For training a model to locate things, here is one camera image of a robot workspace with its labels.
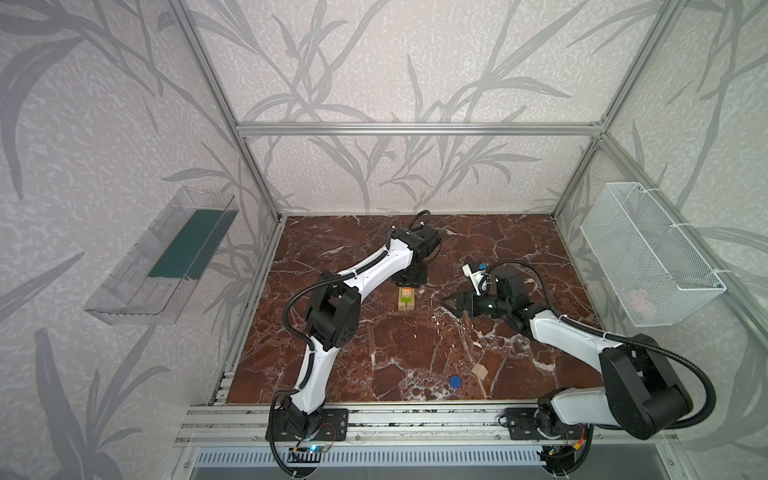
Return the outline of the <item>small wood cube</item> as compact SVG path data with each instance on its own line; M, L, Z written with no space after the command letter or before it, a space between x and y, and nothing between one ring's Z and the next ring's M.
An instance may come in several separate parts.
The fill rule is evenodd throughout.
M480 382L483 382L488 376L488 369L481 363L476 363L472 369L471 374L475 376Z

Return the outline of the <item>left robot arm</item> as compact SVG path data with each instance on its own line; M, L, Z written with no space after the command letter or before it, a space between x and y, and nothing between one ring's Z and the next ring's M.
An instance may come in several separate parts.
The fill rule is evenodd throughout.
M365 299L387 281L407 288L424 285L428 260L440 244L438 230L424 222L392 228L364 260L338 273L324 271L290 297L281 323L304 344L304 358L295 386L277 392L273 407L294 427L309 430L320 419L335 359L357 333Z

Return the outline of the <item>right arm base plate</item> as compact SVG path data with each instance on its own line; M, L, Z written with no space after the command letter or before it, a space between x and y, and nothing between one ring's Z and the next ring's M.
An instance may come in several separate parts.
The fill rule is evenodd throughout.
M586 428L580 424L565 424L545 407L506 408L498 419L512 440L564 441L578 443L586 440Z

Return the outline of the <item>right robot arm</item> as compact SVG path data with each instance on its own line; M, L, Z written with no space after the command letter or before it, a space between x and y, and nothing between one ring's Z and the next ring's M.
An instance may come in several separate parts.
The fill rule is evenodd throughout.
M717 404L709 376L687 358L665 349L650 336L626 337L558 313L549 290L543 302L529 297L519 261L491 266L469 263L463 273L471 288L443 298L454 317L487 316L515 333L557 348L596 371L599 387L565 388L537 402L537 423L551 436L566 425L622 430L648 439L662 430L691 428L707 420Z

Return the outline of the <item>wide striped wood block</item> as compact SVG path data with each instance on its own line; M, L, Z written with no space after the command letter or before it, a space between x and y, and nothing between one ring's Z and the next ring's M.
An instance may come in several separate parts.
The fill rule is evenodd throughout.
M413 289L413 298L410 301L408 301L408 300L404 301L401 298L401 292L402 292L403 288L412 288L412 287L399 287L398 288L398 310L399 311L413 311L415 309L415 293L416 293L416 291L415 291L414 288L412 288Z

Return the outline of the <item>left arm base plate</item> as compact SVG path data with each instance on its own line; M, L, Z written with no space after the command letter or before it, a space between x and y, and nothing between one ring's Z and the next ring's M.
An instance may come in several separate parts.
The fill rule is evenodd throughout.
M309 415L300 410L278 409L268 421L265 438L275 442L344 441L348 424L348 409L325 408Z

